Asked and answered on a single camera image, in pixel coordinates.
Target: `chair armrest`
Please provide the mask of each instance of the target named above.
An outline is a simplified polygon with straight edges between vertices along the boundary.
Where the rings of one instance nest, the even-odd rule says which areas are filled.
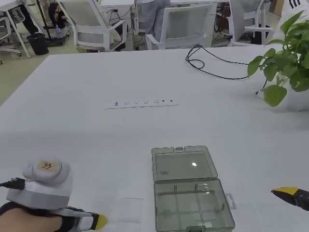
[[[152,49],[153,49],[152,44],[155,44],[155,45],[157,45],[158,47],[159,47],[160,45],[164,45],[164,43],[158,42],[158,41],[154,38],[154,36],[151,35],[151,34],[147,34],[147,35],[146,35],[146,43],[147,43],[147,49],[148,49],[148,50],[152,50]]]
[[[108,30],[112,30],[112,29],[116,29],[117,27],[119,27],[121,24],[126,23],[125,20],[120,20],[118,23],[116,23],[115,25],[113,25],[112,27],[108,28]]]
[[[4,21],[5,22],[5,27],[6,27],[6,30],[7,30],[7,34],[4,35],[3,37],[0,38],[0,40],[2,40],[3,38],[7,37],[8,35],[10,35],[12,33],[11,31],[11,24],[10,24],[10,21],[7,17],[2,17],[0,18],[0,22],[1,21]]]
[[[127,22],[125,20],[120,20],[118,23],[116,23],[115,25],[113,25],[112,27],[107,29],[107,31],[114,30],[117,27],[119,27],[121,24],[122,24],[122,41],[116,47],[114,47],[113,50],[115,50],[117,47],[119,47],[120,45],[122,45],[126,42]]]
[[[272,32],[272,28],[245,27],[246,31]]]

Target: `socket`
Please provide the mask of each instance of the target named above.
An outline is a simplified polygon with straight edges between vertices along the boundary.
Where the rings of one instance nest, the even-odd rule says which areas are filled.
[[[175,106],[179,105],[174,99],[153,99],[153,100],[123,100],[114,101],[107,109],[119,109],[119,108],[139,108],[139,107],[156,107],[156,106]]]

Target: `robotic hand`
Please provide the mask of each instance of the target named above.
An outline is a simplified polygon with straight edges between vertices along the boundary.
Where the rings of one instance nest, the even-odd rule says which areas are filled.
[[[58,159],[30,163],[22,178],[0,184],[9,188],[6,199],[30,209],[47,210],[52,215],[76,218],[70,232],[100,230],[107,218],[96,213],[68,207],[73,178],[68,163]]]

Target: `clear plastic box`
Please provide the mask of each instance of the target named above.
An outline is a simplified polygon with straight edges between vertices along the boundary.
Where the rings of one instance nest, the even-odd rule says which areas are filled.
[[[154,148],[158,232],[231,232],[235,223],[206,146]]]

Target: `plastic box lid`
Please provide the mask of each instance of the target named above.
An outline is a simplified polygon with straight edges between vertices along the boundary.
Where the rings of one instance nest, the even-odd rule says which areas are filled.
[[[206,146],[153,148],[154,181],[217,177]]]

